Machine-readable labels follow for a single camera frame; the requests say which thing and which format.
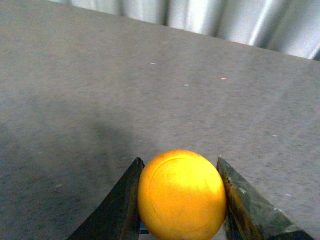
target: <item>orange ball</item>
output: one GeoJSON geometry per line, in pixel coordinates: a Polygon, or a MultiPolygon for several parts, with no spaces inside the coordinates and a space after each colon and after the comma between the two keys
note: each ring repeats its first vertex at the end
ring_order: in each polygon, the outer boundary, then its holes
{"type": "Polygon", "coordinates": [[[148,231],[161,240],[209,240],[227,210],[223,181],[203,156],[176,149],[142,170],[137,206],[148,231]]]}

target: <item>gray carpet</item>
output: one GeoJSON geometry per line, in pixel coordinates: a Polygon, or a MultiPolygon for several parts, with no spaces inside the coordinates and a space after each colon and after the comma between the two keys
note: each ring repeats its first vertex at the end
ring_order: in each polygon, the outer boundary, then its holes
{"type": "Polygon", "coordinates": [[[171,149],[320,239],[320,62],[44,0],[1,1],[0,36],[0,239],[65,239],[171,149]]]}

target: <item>curtain fold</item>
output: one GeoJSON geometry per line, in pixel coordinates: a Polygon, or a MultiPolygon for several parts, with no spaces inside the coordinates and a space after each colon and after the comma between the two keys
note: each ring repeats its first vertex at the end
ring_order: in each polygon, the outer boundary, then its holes
{"type": "Polygon", "coordinates": [[[52,0],[319,60],[319,0],[52,0]]]}

